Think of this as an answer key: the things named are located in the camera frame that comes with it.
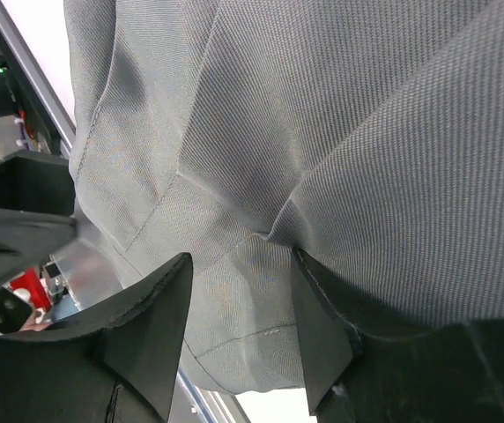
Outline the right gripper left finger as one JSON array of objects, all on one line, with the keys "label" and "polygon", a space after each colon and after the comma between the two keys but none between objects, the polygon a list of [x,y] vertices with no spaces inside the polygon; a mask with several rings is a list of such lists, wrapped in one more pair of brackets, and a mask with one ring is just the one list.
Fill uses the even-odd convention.
[{"label": "right gripper left finger", "polygon": [[4,387],[0,421],[167,421],[192,275],[181,253],[90,308],[12,336],[26,366]]}]

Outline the grey skirt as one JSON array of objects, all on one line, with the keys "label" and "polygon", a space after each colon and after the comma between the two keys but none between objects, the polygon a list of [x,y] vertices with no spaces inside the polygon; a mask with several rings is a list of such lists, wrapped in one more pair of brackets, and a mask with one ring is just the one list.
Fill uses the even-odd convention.
[{"label": "grey skirt", "polygon": [[195,385],[302,385],[296,247],[423,323],[504,317],[504,1],[63,9],[79,204],[125,283],[192,255]]}]

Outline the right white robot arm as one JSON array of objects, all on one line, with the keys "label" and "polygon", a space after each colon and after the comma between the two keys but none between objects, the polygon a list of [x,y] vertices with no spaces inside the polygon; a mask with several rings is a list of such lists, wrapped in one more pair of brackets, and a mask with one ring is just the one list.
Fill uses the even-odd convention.
[{"label": "right white robot arm", "polygon": [[[0,422],[164,422],[189,311],[192,259],[175,256],[135,285],[40,332],[11,278],[75,240],[65,159],[21,150],[0,161]],[[308,405],[321,422],[430,422],[427,329],[359,292],[335,311],[330,273],[302,250],[293,307]]]}]

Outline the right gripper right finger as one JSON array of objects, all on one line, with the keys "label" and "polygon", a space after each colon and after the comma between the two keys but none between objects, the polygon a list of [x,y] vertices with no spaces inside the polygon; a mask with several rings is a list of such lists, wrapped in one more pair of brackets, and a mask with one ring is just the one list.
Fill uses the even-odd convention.
[{"label": "right gripper right finger", "polygon": [[356,286],[340,281],[306,251],[292,252],[293,311],[312,414],[322,412],[345,370],[369,339],[400,341],[429,329]]}]

